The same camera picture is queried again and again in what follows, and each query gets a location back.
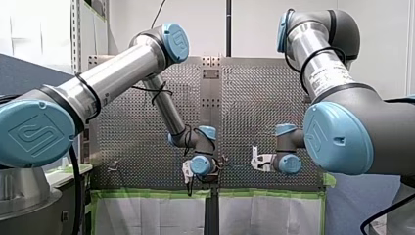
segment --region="perforated metal panel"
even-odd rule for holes
[[[229,159],[220,187],[318,190],[321,173],[304,152],[303,169],[295,176],[263,173],[250,165],[252,144],[260,153],[274,153],[276,124],[301,125],[306,104],[298,75],[280,59],[221,58],[220,67],[215,65],[220,72],[216,81],[222,84],[218,91],[216,81],[204,78],[206,68],[202,58],[189,58],[162,76],[186,123],[197,126],[211,119],[211,124],[219,125],[218,154]],[[216,98],[210,112],[206,112],[207,90]],[[129,90],[115,99],[90,132],[91,157],[100,162],[93,174],[94,188],[185,188],[181,166],[187,159],[183,150],[167,144],[165,126],[146,92]],[[109,170],[115,162],[117,170]]]
[[[197,126],[200,115],[199,60],[190,59],[187,63],[174,65],[162,77],[167,81],[166,89],[174,93],[173,101],[185,123]],[[184,187],[183,150],[167,144],[166,128],[151,103],[150,94],[128,90],[102,110],[94,125],[96,131],[91,130],[91,140],[96,138],[98,146],[91,146],[91,152],[95,152],[101,162],[93,174],[94,188]],[[108,170],[115,162],[117,170]]]
[[[222,60],[222,126],[220,155],[229,159],[221,187],[256,187],[318,190],[321,173],[310,157],[300,151],[303,168],[297,175],[264,173],[250,165],[252,145],[260,154],[275,153],[275,126],[302,125],[307,108],[299,75],[284,60]]]

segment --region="black pole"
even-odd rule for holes
[[[219,235],[219,193],[217,184],[210,186],[210,197],[205,199],[204,235]]]
[[[226,0],[226,57],[232,53],[232,0]]]

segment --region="blue joint cap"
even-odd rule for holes
[[[60,106],[19,100],[0,107],[0,165],[39,167],[61,158],[71,146],[75,125]]]
[[[189,56],[189,40],[186,32],[177,23],[162,25],[162,39],[165,50],[175,63],[186,61]]]
[[[294,124],[277,124],[277,126],[275,127],[275,135],[280,136],[295,130],[297,130],[297,127]]]
[[[190,169],[194,174],[205,176],[211,171],[211,162],[207,157],[197,155],[190,162]]]
[[[286,174],[297,174],[301,169],[301,160],[294,154],[289,154],[281,158],[278,169]]]
[[[293,12],[289,13],[289,16],[287,16],[287,13],[285,13],[280,18],[280,26],[278,27],[278,38],[277,38],[277,51],[280,53],[284,53],[286,51],[286,35],[287,35],[287,22],[286,19],[290,20],[291,14]]]
[[[308,154],[323,169],[359,175],[373,162],[373,145],[362,122],[345,107],[320,102],[304,117],[304,142]]]
[[[173,136],[171,136],[170,133],[167,134],[167,142],[171,145],[171,146],[176,146],[173,142]]]
[[[208,125],[199,126],[201,132],[203,132],[209,139],[216,140],[216,128]]]

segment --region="logo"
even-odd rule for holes
[[[315,152],[319,152],[321,149],[322,141],[327,140],[320,124],[314,120],[310,126],[309,132],[305,135],[308,143],[311,144],[312,149]]]
[[[173,34],[173,41],[174,41],[174,44],[176,44],[176,46],[182,49],[182,52],[187,49],[186,38],[183,35],[182,31],[176,31]]]
[[[36,115],[9,130],[9,136],[34,158],[64,138],[64,134],[46,115]]]

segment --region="robotic arm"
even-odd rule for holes
[[[410,98],[385,102],[351,78],[347,68],[357,58],[359,40],[356,22],[342,11],[289,11],[281,18],[278,51],[297,66],[312,105],[304,130],[291,126],[277,133],[277,148],[305,147],[330,172],[411,176],[415,107]]]
[[[161,89],[157,74],[185,61],[188,53],[184,30],[175,23],[164,24],[138,34],[129,49],[92,70],[58,87],[31,90],[1,106],[0,165],[24,168],[52,163],[65,154],[84,124],[114,98],[140,80]],[[183,131],[170,97],[162,93],[156,102],[168,130],[173,135]]]

